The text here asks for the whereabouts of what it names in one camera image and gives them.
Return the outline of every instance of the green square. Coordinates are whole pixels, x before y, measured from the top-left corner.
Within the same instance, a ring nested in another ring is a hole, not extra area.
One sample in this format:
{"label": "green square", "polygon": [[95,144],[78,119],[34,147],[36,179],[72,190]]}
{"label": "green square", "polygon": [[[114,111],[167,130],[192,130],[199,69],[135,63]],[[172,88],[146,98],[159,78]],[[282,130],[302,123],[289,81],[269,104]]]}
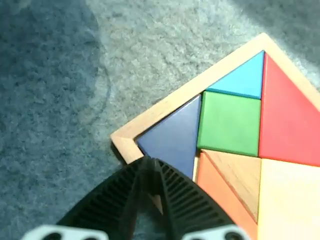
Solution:
{"label": "green square", "polygon": [[205,91],[197,147],[258,156],[261,101]]}

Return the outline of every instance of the ribbed plastic surface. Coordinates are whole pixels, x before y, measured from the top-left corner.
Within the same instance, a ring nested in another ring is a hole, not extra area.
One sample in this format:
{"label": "ribbed plastic surface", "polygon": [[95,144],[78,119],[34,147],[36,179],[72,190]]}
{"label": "ribbed plastic surface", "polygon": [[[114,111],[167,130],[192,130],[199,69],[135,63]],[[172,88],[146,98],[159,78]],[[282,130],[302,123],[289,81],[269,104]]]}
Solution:
{"label": "ribbed plastic surface", "polygon": [[234,223],[188,177],[159,159],[144,156],[98,185],[57,224],[101,230],[110,240],[130,240],[142,193],[161,197],[168,240]]}

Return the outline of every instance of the wooden triangle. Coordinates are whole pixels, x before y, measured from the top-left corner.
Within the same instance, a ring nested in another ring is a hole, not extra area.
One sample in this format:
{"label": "wooden triangle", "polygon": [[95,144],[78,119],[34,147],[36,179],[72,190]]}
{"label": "wooden triangle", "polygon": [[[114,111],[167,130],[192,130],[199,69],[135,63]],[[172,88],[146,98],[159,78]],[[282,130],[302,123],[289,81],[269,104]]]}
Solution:
{"label": "wooden triangle", "polygon": [[258,221],[261,159],[202,149],[243,205]]}
{"label": "wooden triangle", "polygon": [[235,224],[246,231],[252,240],[257,240],[257,223],[203,152],[200,153],[198,161],[196,183],[229,215]]}

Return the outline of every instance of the red triangle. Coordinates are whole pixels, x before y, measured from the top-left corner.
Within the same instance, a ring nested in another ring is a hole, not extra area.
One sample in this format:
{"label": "red triangle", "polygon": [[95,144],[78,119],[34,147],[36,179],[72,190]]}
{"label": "red triangle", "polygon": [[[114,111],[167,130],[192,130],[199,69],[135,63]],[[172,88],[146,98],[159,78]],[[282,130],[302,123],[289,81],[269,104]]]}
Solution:
{"label": "red triangle", "polygon": [[320,166],[320,112],[267,54],[258,156]]}

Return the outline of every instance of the light blue triangle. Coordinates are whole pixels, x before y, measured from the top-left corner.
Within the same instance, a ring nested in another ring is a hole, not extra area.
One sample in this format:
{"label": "light blue triangle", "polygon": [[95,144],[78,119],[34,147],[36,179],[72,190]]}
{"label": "light blue triangle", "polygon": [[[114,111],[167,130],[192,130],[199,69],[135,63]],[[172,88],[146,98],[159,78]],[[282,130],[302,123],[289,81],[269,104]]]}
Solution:
{"label": "light blue triangle", "polygon": [[206,90],[211,92],[261,99],[265,51],[229,72]]}

